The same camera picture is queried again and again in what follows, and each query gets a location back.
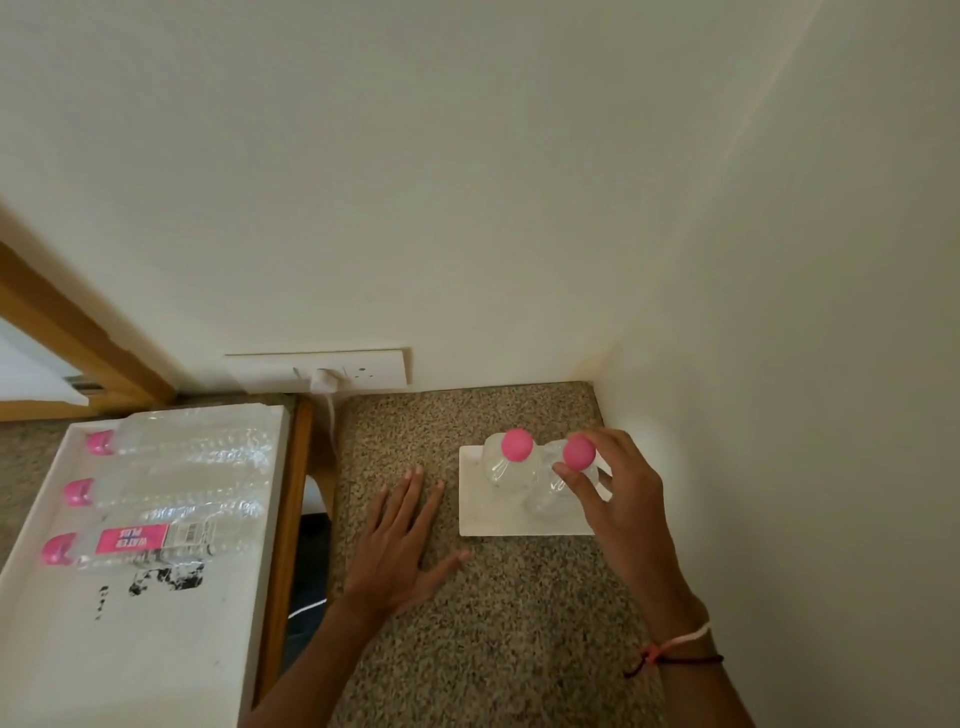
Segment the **bracelet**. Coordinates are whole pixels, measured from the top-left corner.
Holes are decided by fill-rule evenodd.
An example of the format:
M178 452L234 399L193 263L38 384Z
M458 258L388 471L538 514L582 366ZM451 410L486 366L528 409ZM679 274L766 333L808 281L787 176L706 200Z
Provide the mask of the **bracelet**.
M718 665L723 662L723 655L710 655L709 657L689 657L689 658L668 658L663 657L663 654L674 647L690 643L694 640L699 640L704 637L707 632L710 631L710 623L707 622L704 626L698 629L696 632L691 632L688 635L681 635L680 637L675 637L672 640L667 640L663 644L648 643L640 650L640 664L637 665L634 669L629 672L624 672L623 676L625 678L635 677L648 665L655 665L660 663L662 665Z

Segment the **white tray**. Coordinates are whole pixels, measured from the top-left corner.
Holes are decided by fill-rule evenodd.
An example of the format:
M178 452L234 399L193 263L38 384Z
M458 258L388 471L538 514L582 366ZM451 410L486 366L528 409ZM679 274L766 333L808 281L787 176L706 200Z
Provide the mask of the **white tray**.
M460 535L461 536L592 536L583 508L572 494L567 508L550 516L532 515L523 505L523 493L504 493L483 475L480 456L483 446L460 448ZM593 464L610 472L597 455ZM603 487L603 499L611 494Z
M249 710L289 426L284 407L271 409L279 411L264 544L211 559L199 584L188 570L167 583L133 566L40 564L48 538L86 521L86 509L60 500L66 482L105 466L86 452L86 435L120 421L69 426L0 574L0 725L209 728L235 726Z

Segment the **pink bottle cap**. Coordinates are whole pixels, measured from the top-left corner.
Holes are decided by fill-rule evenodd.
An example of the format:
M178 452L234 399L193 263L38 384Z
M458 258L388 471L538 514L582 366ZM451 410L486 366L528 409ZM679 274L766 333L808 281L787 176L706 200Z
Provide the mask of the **pink bottle cap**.
M583 435L574 435L564 445L564 462L575 471L584 471L593 464L597 448Z
M86 437L86 450L91 455L113 455L110 449L110 439L113 437L113 430L105 429L100 432L94 432Z
M70 566L73 559L67 556L66 552L70 550L75 538L77 538L76 533L61 533L59 536L50 539L40 551L40 558L43 563L53 567Z
M90 501L90 487L92 485L92 477L85 477L81 480L71 480L63 487L63 499L67 502L67 505L72 505L75 508L93 505Z
M522 463L534 450L534 438L519 427L507 430L503 435L503 442L500 443L500 450L510 462Z

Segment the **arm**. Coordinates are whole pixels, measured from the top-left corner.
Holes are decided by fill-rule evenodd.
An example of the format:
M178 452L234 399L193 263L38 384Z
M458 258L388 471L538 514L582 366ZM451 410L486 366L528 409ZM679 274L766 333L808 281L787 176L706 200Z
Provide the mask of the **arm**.
M387 619L426 601L469 558L468 551L461 551L432 571L420 571L418 562L444 495L444 484L437 483L411 526L422 483L423 468L417 466L394 488L385 511L386 484L377 494L344 595L330 605L313 640L244 728L325 726L364 648Z
M613 497L604 501L583 473L563 463L557 463L554 470L583 505L607 563L636 600L650 639L662 644L695 632L709 621L709 615L680 571L666 524L660 476L626 432L596 429L580 434L610 464L612 477L601 473L601 480ZM671 649L667 657L702 658L716 654L708 633L700 640ZM722 665L662 664L658 669L667 715L674 728L754 725Z

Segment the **dark stain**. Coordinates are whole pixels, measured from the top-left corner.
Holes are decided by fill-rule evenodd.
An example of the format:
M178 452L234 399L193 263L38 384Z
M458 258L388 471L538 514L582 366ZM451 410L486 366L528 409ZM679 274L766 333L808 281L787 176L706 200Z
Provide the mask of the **dark stain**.
M139 571L127 591L130 596L140 596L150 588L152 583L165 584L175 592L196 589L204 583L204 564Z
M97 616L93 619L94 621L100 621L100 617L104 615L104 604L107 602L107 593L109 591L109 586L100 588L100 602L97 604Z

